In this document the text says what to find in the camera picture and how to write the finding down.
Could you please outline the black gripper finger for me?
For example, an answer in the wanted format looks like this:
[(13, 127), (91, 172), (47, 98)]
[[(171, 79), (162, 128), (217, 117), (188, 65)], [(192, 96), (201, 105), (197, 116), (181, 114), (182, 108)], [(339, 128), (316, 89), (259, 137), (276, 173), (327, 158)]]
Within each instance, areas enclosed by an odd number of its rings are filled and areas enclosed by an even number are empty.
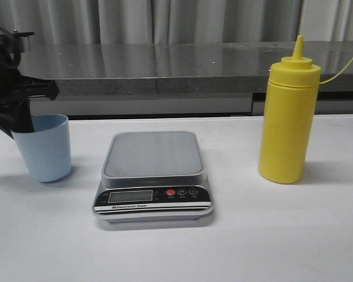
[(10, 130), (17, 133), (32, 133), (34, 127), (30, 112), (29, 99), (20, 100), (13, 105), (9, 114), (11, 117)]
[(13, 138), (11, 133), (13, 123), (12, 110), (12, 103), (0, 103), (0, 130), (10, 138)]

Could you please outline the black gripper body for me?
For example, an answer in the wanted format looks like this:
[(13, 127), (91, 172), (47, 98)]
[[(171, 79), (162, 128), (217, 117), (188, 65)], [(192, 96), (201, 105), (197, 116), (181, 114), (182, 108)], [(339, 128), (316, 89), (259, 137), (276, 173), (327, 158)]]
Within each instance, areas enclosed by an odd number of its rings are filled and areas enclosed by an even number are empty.
[(28, 98), (55, 100), (59, 87), (54, 80), (24, 76), (18, 69), (21, 55), (29, 50), (25, 42), (34, 33), (0, 31), (0, 108)]

